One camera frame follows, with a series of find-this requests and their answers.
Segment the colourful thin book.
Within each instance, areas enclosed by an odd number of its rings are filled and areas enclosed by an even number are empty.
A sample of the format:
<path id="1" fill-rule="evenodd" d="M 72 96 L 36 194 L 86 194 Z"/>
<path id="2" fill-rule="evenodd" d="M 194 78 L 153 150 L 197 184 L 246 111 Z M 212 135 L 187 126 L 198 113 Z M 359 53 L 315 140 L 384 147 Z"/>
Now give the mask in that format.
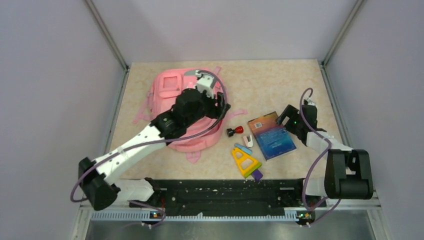
<path id="1" fill-rule="evenodd" d="M 289 154 L 297 149 L 290 133 L 284 126 L 277 124 L 278 117 L 274 111 L 247 122 L 266 161 Z"/>

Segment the pink student backpack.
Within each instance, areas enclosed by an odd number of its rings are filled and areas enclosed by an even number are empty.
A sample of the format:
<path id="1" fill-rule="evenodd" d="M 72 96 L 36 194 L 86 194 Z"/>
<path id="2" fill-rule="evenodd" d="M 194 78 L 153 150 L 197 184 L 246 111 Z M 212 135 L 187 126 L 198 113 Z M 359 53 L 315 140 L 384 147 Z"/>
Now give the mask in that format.
<path id="1" fill-rule="evenodd" d="M 228 92 L 218 77 L 221 67 L 166 70 L 156 76 L 146 100 L 132 121 L 152 122 L 164 130 L 167 146 L 186 154 L 191 163 L 201 157 L 201 150 L 221 138 L 224 123 L 247 110 L 228 113 Z"/>

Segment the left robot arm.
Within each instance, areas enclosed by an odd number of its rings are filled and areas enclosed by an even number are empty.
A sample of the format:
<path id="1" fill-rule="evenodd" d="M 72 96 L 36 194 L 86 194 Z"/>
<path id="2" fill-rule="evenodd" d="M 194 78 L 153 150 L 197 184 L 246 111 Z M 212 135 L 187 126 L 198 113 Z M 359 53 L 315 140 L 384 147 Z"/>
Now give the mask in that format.
<path id="1" fill-rule="evenodd" d="M 190 140 L 206 134 L 225 117 L 231 108 L 227 91 L 223 89 L 209 98 L 206 91 L 188 88 L 176 98 L 171 109 L 159 114 L 140 133 L 120 148 L 96 159 L 83 158 L 78 163 L 78 180 L 71 190 L 70 200 L 74 203 L 77 188 L 89 201 L 94 210 L 108 208 L 115 202 L 120 188 L 115 181 L 129 168 L 156 150 L 177 141 Z M 208 117 L 215 122 L 207 129 L 186 136 L 187 129 L 200 119 Z"/>

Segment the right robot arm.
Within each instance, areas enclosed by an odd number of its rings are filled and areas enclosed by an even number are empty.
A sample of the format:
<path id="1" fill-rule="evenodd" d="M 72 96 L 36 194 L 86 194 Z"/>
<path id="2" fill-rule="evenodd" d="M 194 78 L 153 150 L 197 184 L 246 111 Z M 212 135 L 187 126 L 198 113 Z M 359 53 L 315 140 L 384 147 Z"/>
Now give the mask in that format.
<path id="1" fill-rule="evenodd" d="M 306 147 L 325 159 L 324 177 L 312 178 L 309 171 L 303 186 L 293 192 L 299 206 L 307 206 L 314 196 L 342 200 L 369 200 L 374 195 L 370 155 L 339 142 L 323 128 L 317 127 L 317 107 L 310 104 L 297 109 L 289 104 L 276 123 L 295 135 Z"/>

